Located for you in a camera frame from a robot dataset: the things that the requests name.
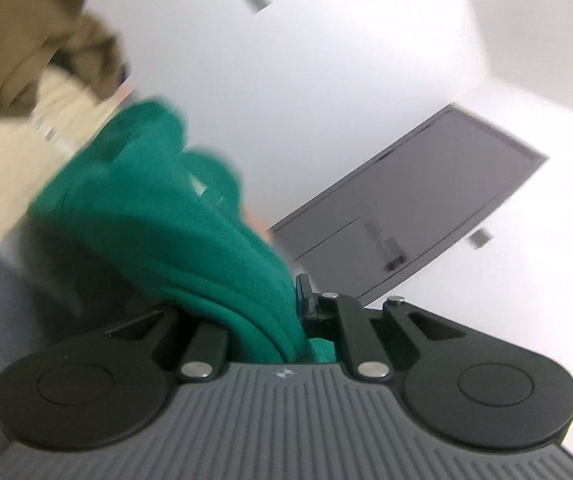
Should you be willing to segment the green hooded sweatshirt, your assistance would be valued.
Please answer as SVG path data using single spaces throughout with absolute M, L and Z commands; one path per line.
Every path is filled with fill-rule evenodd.
M 240 361 L 335 359 L 330 341 L 305 334 L 288 267 L 246 224 L 238 177 L 216 155 L 189 148 L 164 102 L 121 110 L 29 212 L 144 296 L 226 327 Z

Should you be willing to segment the grey door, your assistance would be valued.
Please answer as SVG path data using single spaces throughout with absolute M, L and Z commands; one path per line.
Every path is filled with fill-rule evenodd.
M 273 228 L 319 292 L 371 304 L 459 242 L 546 161 L 529 144 L 448 105 Z M 365 222 L 407 261 L 384 270 Z

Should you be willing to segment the colour-block bed sheet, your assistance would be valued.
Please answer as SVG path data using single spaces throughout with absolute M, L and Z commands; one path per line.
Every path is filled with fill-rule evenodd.
M 49 68 L 28 116 L 0 115 L 0 372 L 103 324 L 130 295 L 102 261 L 30 218 L 28 208 L 131 97 L 123 82 L 100 100 L 65 70 Z

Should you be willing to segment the brown jacket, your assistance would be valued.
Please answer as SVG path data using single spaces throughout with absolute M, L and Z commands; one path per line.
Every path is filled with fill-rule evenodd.
M 85 11 L 86 0 L 0 0 L 0 114 L 27 116 L 51 62 L 100 100 L 126 78 L 119 38 Z

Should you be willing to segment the grey wall switch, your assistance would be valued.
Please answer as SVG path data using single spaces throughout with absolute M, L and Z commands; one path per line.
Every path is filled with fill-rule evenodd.
M 481 249 L 493 239 L 493 234 L 481 226 L 468 236 L 468 242 L 474 249 Z

